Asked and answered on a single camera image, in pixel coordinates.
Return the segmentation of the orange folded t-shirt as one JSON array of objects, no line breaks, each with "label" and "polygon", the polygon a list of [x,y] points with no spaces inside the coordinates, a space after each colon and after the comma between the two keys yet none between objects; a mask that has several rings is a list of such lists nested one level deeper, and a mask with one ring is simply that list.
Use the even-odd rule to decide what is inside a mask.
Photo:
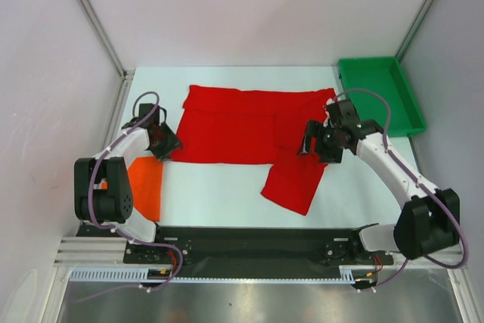
[{"label": "orange folded t-shirt", "polygon": [[95,207],[99,221],[124,223],[135,211],[160,220],[163,164],[155,157],[138,157],[130,166],[121,157],[103,160],[98,175],[105,180]]}]

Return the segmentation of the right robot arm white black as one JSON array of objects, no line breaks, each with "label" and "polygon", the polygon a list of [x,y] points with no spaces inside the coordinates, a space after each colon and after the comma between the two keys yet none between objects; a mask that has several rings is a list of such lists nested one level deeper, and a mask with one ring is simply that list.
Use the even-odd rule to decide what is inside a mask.
[{"label": "right robot arm white black", "polygon": [[325,108],[324,122],[309,120],[299,154],[316,154],[322,163],[340,163],[349,150],[383,181],[398,202],[398,220],[368,225],[349,244],[349,255],[366,263],[376,251],[398,252],[409,260],[457,245],[460,200],[450,188],[441,189],[404,161],[375,120],[361,120],[349,100]]}]

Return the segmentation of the aluminium front rail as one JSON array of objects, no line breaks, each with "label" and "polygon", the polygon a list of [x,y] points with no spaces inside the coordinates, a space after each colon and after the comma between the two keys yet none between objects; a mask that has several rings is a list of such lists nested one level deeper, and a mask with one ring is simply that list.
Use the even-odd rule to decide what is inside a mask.
[{"label": "aluminium front rail", "polygon": [[123,238],[64,237],[54,258],[54,266],[121,266],[125,246]]}]

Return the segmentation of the green plastic tray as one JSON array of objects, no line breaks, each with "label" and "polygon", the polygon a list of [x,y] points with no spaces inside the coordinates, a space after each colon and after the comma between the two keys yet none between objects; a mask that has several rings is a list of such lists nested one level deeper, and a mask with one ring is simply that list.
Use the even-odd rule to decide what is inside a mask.
[{"label": "green plastic tray", "polygon": [[390,107],[390,137],[411,137],[427,130],[424,115],[396,57],[343,58],[338,61],[343,90],[366,89]]}]

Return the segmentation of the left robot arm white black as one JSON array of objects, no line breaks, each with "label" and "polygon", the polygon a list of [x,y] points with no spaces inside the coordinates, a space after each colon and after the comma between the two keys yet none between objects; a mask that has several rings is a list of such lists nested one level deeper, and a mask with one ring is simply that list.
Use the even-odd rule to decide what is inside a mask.
[{"label": "left robot arm white black", "polygon": [[156,237],[157,223],[137,207],[159,202],[163,164],[182,147],[166,117],[165,108],[143,103],[110,145],[74,163],[76,217],[141,244],[151,262],[166,256],[167,244]]}]

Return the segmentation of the aluminium frame rail left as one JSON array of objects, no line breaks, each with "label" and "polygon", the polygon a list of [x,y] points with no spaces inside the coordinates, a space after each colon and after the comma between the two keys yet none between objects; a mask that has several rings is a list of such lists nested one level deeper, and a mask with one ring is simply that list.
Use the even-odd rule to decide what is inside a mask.
[{"label": "aluminium frame rail left", "polygon": [[120,60],[120,57],[117,54],[113,46],[113,43],[111,42],[110,37],[108,36],[108,33],[103,23],[101,22],[101,19],[98,16],[98,13],[95,10],[91,0],[76,0],[76,1],[80,6],[83,14],[85,15],[85,18],[87,19],[90,27],[92,28],[92,31],[94,32],[96,38],[100,42],[101,47],[103,48],[111,66],[114,68],[114,71],[119,80],[119,87],[116,92],[116,98],[114,101],[113,109],[110,113],[110,118],[108,123],[108,129],[112,129],[115,126],[116,118],[119,115],[119,107],[122,99],[121,94],[123,89],[123,83],[126,79],[127,71],[123,66]]}]

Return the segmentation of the red t-shirt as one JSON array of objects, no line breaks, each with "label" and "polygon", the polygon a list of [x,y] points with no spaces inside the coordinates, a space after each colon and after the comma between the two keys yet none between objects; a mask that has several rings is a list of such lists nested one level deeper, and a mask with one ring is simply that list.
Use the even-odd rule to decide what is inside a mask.
[{"label": "red t-shirt", "polygon": [[332,88],[274,92],[191,85],[176,135],[181,148],[171,158],[183,163],[270,165],[261,195],[308,214],[325,164],[316,154],[298,154],[306,124],[322,123]]}]

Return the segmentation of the aluminium frame post right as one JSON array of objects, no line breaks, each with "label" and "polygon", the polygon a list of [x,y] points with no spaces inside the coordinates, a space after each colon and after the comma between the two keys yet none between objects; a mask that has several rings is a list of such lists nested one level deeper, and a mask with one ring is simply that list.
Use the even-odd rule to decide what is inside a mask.
[{"label": "aluminium frame post right", "polygon": [[408,53],[408,50],[410,49],[420,28],[423,26],[435,2],[436,0],[423,0],[421,2],[420,7],[418,8],[411,25],[408,28],[408,31],[406,32],[402,42],[400,43],[400,46],[396,51],[395,57],[399,62],[402,62],[402,60],[405,58],[405,55]]}]

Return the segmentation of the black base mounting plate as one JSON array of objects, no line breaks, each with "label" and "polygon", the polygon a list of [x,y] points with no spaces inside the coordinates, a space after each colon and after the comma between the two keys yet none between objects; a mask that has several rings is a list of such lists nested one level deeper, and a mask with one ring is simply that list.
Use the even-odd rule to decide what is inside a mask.
[{"label": "black base mounting plate", "polygon": [[130,267],[179,268],[180,279],[316,281],[398,268],[405,258],[389,248],[369,250],[355,228],[162,227],[159,247],[131,244],[114,233],[82,225],[78,235],[112,243]]}]

